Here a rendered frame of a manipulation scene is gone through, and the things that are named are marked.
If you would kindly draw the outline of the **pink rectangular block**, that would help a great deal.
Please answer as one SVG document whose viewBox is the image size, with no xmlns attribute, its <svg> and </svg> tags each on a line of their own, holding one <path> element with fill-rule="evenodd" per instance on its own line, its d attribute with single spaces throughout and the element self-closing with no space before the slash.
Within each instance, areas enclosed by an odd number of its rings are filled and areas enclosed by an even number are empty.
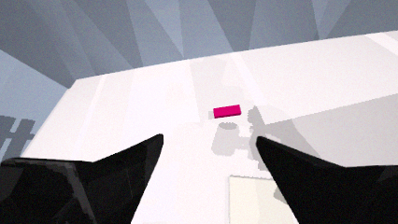
<svg viewBox="0 0 398 224">
<path fill-rule="evenodd" d="M 213 111 L 215 119 L 241 115 L 240 105 L 213 108 Z"/>
</svg>

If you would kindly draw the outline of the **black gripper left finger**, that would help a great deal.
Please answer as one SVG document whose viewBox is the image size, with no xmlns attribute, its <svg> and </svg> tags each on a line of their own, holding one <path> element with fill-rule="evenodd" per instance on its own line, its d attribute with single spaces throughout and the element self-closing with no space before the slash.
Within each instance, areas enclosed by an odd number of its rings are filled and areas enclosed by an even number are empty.
<svg viewBox="0 0 398 224">
<path fill-rule="evenodd" d="M 88 224 L 131 224 L 160 158 L 163 134 L 96 161 L 9 158 L 0 167 L 24 168 L 29 193 L 75 197 Z"/>
</svg>

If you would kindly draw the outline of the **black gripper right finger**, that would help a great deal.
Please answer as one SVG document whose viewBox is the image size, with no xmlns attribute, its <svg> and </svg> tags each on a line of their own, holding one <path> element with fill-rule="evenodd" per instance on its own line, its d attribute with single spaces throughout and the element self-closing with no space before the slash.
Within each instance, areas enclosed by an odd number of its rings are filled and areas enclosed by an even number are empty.
<svg viewBox="0 0 398 224">
<path fill-rule="evenodd" d="M 299 224 L 356 224 L 379 190 L 398 187 L 398 165 L 343 167 L 262 136 L 255 146 Z"/>
</svg>

